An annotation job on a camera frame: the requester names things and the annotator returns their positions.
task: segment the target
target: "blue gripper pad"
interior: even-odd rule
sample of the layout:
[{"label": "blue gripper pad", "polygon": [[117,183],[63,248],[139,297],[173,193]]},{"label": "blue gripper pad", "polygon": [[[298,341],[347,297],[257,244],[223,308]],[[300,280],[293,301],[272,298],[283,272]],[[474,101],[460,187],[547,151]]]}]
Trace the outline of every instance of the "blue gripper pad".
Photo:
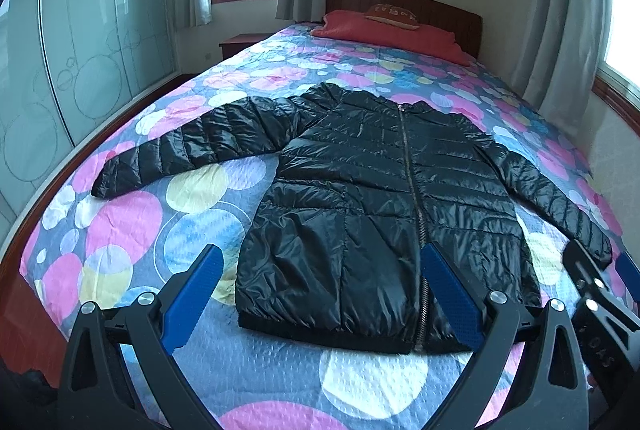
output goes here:
[{"label": "blue gripper pad", "polygon": [[189,341],[193,328],[222,277],[223,267],[222,251],[212,246],[164,314],[162,345],[169,355]]},{"label": "blue gripper pad", "polygon": [[634,302],[640,302],[640,269],[626,251],[620,253],[616,260],[616,271],[626,288],[629,289]]},{"label": "blue gripper pad", "polygon": [[482,313],[433,244],[422,248],[420,268],[458,341],[474,352],[479,350],[484,343]]}]

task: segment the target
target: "small brown pillow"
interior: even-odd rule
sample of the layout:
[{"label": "small brown pillow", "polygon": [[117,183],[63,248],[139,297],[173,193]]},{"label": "small brown pillow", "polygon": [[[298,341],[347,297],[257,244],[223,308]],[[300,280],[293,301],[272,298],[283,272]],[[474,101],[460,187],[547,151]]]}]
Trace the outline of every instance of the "small brown pillow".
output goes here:
[{"label": "small brown pillow", "polygon": [[418,19],[411,11],[391,4],[371,6],[364,16],[377,22],[401,27],[402,29],[418,29],[420,27]]}]

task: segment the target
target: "colorful bedding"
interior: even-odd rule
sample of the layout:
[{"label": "colorful bedding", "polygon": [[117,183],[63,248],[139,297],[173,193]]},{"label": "colorful bedding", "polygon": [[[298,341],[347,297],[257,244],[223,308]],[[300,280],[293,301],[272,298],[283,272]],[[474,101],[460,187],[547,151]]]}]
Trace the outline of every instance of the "colorful bedding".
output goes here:
[{"label": "colorful bedding", "polygon": [[[295,25],[222,62],[140,112],[105,141],[56,194],[31,235],[20,273],[67,336],[82,302],[102,308],[158,291],[186,270],[207,243],[222,248],[223,279],[193,335],[174,356],[225,429],[421,428],[453,386],[469,354],[379,356],[281,340],[238,328],[234,278],[244,232],[270,185],[277,156],[211,165],[111,201],[91,197],[104,162],[204,112],[247,94],[286,96],[328,81],[396,102],[426,100],[461,112],[496,141],[525,155],[623,250],[622,230],[593,189],[584,157],[554,127],[475,61],[461,67],[392,48],[313,38]],[[543,300],[570,307],[577,293],[562,269],[566,239],[523,206]],[[612,267],[606,277],[627,300]],[[513,379],[516,346],[482,421],[493,418]],[[130,373],[148,414],[153,402],[130,347]]]}]

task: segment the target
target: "jacket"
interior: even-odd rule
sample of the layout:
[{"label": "jacket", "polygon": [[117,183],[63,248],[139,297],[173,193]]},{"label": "jacket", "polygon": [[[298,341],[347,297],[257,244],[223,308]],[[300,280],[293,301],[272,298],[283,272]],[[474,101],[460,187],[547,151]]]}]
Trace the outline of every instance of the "jacket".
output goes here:
[{"label": "jacket", "polygon": [[112,198],[156,179],[278,153],[239,254],[239,325],[332,347],[463,350],[428,280],[430,240],[485,286],[540,305],[510,194],[601,269],[609,239],[520,154],[465,116],[320,84],[290,98],[248,97],[107,161],[92,193]]}]

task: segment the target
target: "window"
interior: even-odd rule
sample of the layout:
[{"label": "window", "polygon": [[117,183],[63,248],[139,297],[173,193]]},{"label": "window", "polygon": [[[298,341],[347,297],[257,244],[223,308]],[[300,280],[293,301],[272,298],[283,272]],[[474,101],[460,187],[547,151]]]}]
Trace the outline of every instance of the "window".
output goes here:
[{"label": "window", "polygon": [[598,75],[640,108],[640,0],[612,0],[609,42]]}]

